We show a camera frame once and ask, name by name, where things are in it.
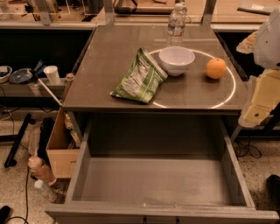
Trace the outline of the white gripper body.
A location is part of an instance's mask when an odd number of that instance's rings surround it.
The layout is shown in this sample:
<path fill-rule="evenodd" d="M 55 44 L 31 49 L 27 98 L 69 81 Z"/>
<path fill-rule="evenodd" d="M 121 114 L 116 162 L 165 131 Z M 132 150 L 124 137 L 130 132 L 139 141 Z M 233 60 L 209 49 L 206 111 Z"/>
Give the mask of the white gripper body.
<path fill-rule="evenodd" d="M 280 69 L 280 7 L 271 12 L 257 31 L 254 61 L 266 69 Z"/>

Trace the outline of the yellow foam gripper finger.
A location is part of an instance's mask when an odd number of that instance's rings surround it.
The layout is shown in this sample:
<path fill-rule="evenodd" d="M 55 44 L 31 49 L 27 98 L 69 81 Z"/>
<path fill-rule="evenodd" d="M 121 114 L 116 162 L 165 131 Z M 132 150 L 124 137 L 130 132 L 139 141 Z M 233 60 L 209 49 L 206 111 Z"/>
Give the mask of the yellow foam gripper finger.
<path fill-rule="evenodd" d="M 260 125 L 280 102 L 280 71 L 265 69 L 248 81 L 248 99 L 238 123 L 244 128 Z"/>

